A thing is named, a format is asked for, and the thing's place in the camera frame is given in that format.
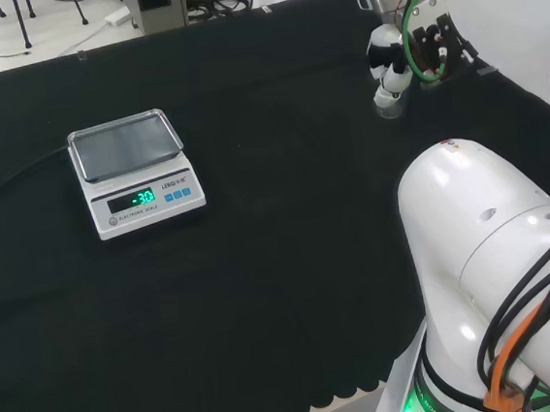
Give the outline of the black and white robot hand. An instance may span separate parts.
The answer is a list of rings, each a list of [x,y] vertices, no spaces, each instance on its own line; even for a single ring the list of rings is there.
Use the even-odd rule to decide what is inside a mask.
[[[470,64],[477,52],[458,31],[448,12],[447,0],[420,0],[408,22],[409,47],[415,64],[427,76],[439,67],[439,54],[446,52],[444,79]],[[403,48],[402,32],[393,23],[372,31],[367,56],[374,80],[378,82],[373,99],[380,116],[393,119],[403,114],[413,80]]]

